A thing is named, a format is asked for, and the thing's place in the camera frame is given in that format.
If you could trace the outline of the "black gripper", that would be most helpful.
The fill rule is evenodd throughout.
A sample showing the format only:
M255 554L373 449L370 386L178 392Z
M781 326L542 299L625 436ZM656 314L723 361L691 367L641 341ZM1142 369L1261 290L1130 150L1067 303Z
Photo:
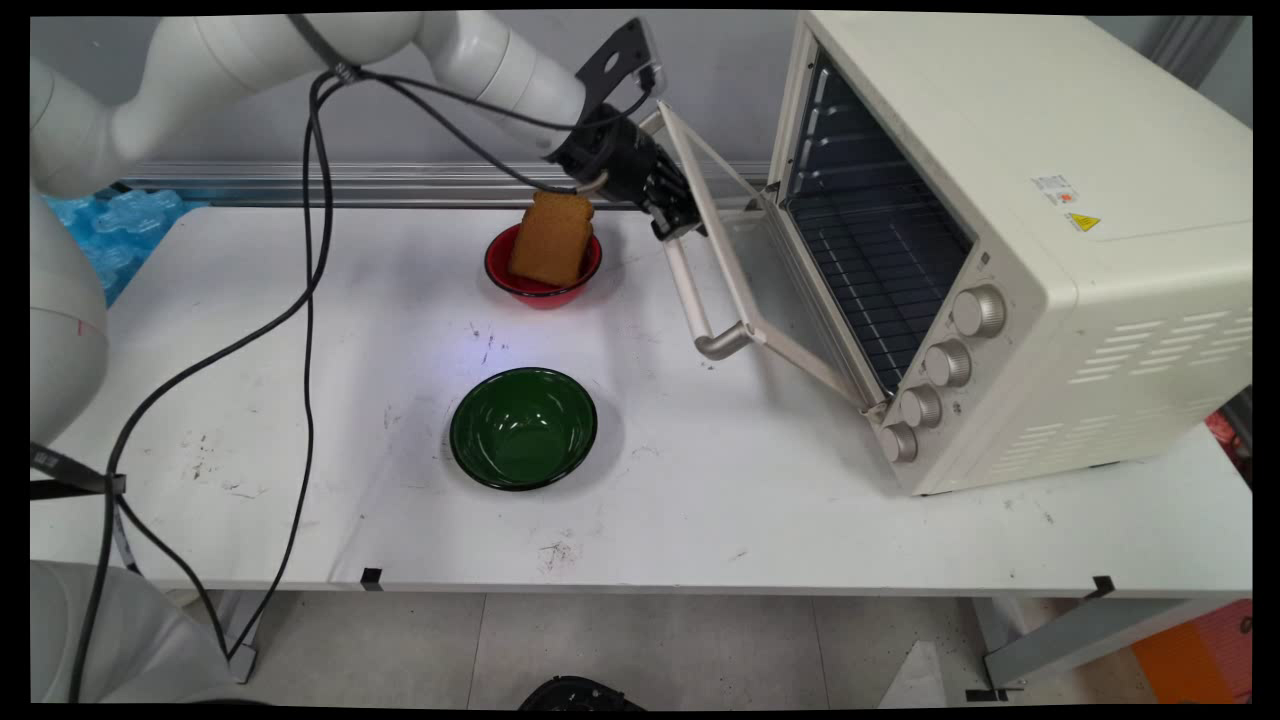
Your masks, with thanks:
M689 232L708 236L687 178L650 135L612 105L598 106L585 120L602 124L571 131L548 161L585 184L605 173L603 197L648 208L659 241Z

